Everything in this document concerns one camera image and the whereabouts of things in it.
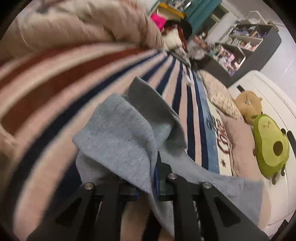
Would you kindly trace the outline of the floral patterned pillow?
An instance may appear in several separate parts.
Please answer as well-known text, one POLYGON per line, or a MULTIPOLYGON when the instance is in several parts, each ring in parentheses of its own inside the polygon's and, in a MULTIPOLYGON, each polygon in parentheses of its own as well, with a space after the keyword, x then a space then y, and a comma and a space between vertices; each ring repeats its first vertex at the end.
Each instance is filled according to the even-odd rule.
POLYGON ((225 85, 205 70, 198 70, 197 74, 207 90, 208 99, 219 108, 222 113, 233 119, 244 121, 240 110, 225 85))

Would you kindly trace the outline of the pink beige duvet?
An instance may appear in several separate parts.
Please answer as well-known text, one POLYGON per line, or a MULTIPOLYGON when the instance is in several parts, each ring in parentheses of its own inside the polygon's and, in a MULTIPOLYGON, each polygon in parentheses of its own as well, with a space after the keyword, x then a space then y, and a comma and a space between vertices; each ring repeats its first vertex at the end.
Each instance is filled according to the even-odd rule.
POLYGON ((1 60, 49 48, 123 41, 164 46, 142 1, 32 1, 1 39, 1 60))

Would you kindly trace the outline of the dark bookshelf with items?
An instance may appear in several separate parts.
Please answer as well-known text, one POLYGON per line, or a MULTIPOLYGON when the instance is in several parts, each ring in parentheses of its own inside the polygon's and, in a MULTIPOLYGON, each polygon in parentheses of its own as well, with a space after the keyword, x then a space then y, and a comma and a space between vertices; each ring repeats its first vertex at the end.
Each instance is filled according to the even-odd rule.
POLYGON ((280 44, 278 30, 272 25, 237 24, 215 42, 203 70, 230 87, 251 70, 260 71, 280 44))

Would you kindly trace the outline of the striped fleece blanket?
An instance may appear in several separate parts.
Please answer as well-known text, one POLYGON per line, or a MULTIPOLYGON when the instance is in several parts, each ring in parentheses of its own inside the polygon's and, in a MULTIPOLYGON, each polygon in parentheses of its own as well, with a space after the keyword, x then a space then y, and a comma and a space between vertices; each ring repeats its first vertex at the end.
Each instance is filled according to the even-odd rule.
POLYGON ((18 239, 26 240, 50 207, 80 185, 73 136, 100 102, 124 93, 137 76, 179 115, 192 160, 232 174, 221 113, 199 76, 174 56, 100 43, 8 61, 1 66, 1 218, 18 239))

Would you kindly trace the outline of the teal curtain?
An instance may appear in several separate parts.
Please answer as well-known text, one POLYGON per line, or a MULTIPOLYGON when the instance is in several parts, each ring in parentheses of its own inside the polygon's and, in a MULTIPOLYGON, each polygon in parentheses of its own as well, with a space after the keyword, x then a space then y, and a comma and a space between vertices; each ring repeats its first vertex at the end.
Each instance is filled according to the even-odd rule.
POLYGON ((193 0, 184 10, 187 21, 190 23, 193 33, 197 32, 203 22, 211 15, 214 9, 222 3, 222 0, 193 0))

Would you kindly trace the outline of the tan plush toy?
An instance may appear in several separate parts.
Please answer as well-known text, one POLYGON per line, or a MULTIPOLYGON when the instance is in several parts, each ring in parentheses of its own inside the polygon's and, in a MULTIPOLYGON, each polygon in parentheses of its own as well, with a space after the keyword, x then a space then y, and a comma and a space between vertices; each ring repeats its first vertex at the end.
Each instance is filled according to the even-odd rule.
POLYGON ((252 91, 243 91, 234 100, 243 118, 249 125, 253 125, 255 118, 262 114, 262 98, 252 91))

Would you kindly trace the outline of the grey-blue sweatpants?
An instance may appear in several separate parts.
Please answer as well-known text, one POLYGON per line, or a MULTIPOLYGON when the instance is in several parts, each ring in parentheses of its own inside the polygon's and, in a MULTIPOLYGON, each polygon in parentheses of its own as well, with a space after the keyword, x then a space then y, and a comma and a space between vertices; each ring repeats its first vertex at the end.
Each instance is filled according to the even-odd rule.
POLYGON ((83 182, 99 184, 118 176, 147 194, 160 224, 174 234, 173 206, 154 193, 158 158, 191 183, 208 181, 253 223, 260 220, 263 184, 223 176, 198 166, 186 154, 181 122, 145 81, 135 78, 124 95, 112 94, 95 109, 73 138, 76 167, 83 182))

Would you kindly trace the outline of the small white box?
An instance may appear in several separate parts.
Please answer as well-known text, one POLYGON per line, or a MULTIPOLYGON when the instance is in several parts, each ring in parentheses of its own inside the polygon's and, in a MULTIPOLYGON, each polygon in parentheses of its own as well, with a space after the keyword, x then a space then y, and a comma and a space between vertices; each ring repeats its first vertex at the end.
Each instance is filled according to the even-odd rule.
POLYGON ((189 77, 188 74, 184 73, 184 78, 185 78, 185 81, 186 81, 186 85, 187 86, 191 86, 192 85, 192 80, 191 78, 189 77))

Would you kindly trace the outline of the white padded headboard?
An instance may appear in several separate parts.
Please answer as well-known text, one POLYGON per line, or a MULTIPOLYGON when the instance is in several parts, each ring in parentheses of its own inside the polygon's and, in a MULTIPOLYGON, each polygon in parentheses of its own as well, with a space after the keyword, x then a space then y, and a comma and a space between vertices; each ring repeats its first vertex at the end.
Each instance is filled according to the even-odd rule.
MULTIPOLYGON (((233 98, 243 90, 250 90, 262 97, 262 112, 269 115, 280 128, 295 136, 295 104, 270 79, 259 71, 250 71, 228 87, 233 98)), ((295 212, 295 148, 290 147, 290 156, 285 166, 285 175, 277 175, 276 184, 264 179, 271 201, 271 215, 264 232, 272 237, 284 220, 290 221, 295 212)))

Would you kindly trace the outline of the clothes pile on rack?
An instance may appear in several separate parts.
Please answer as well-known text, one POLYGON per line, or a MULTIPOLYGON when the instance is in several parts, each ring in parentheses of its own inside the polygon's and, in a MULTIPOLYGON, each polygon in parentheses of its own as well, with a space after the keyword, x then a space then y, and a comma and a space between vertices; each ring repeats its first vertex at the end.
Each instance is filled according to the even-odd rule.
POLYGON ((151 14, 151 19, 161 31, 166 51, 188 52, 187 41, 193 32, 193 28, 186 19, 168 20, 155 13, 151 14))

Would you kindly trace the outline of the green avocado plush toy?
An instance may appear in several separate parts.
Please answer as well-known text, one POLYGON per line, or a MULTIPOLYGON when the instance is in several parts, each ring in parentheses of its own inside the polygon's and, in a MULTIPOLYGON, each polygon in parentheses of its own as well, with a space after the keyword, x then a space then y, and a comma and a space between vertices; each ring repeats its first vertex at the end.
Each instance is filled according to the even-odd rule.
POLYGON ((251 118, 255 140, 253 155, 262 175, 275 185, 278 173, 285 175, 285 165, 290 156, 287 133, 267 114, 254 115, 251 118))

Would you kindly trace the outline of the dusty pink pillow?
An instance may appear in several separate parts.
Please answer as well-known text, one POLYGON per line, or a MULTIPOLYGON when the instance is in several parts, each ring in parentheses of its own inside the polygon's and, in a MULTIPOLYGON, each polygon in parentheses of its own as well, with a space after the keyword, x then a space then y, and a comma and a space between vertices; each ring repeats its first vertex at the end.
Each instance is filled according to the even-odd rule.
POLYGON ((222 116, 227 137, 230 141, 230 163, 234 176, 252 181, 260 181, 263 176, 253 155, 255 142, 251 127, 241 120, 222 116))

